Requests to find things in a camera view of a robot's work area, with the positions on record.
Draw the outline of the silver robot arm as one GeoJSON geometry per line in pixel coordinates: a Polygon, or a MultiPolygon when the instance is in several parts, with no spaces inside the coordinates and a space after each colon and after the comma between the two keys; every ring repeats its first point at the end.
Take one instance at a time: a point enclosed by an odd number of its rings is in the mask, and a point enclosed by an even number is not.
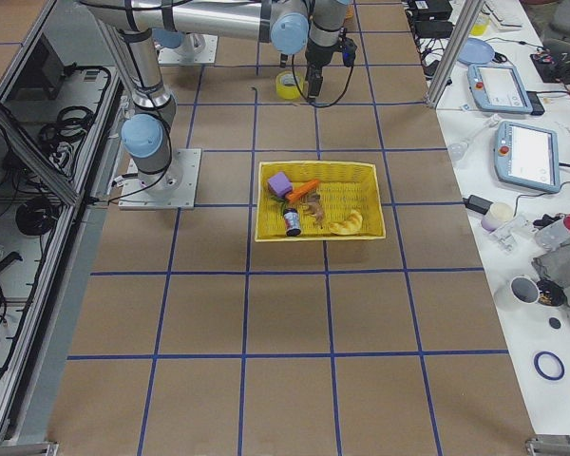
{"type": "Polygon", "coordinates": [[[283,62],[299,51],[307,62],[299,92],[312,103],[323,69],[335,53],[354,67],[356,45],[344,28],[346,1],[86,1],[129,89],[136,113],[125,121],[122,144],[137,167],[138,189],[116,198],[136,208],[167,208],[186,175],[171,141],[177,111],[164,83],[153,32],[214,35],[270,43],[283,62]]]}
{"type": "Polygon", "coordinates": [[[192,58],[206,48],[202,34],[171,31],[164,28],[153,28],[152,34],[161,48],[171,49],[184,57],[192,58]]]}

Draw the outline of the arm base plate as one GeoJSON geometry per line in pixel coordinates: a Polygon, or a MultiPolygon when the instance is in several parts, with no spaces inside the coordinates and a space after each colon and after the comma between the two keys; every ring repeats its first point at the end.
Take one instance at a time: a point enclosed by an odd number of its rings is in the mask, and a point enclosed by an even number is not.
{"type": "Polygon", "coordinates": [[[167,210],[193,209],[200,171],[201,150],[199,148],[174,151],[171,167],[161,181],[146,190],[144,183],[152,181],[143,175],[123,184],[124,198],[117,200],[123,210],[167,210]]]}
{"type": "Polygon", "coordinates": [[[192,58],[181,56],[171,49],[161,48],[154,40],[158,50],[159,64],[164,67],[189,67],[213,64],[216,59],[218,37],[207,34],[202,35],[205,38],[206,48],[203,52],[193,56],[192,58]]]}

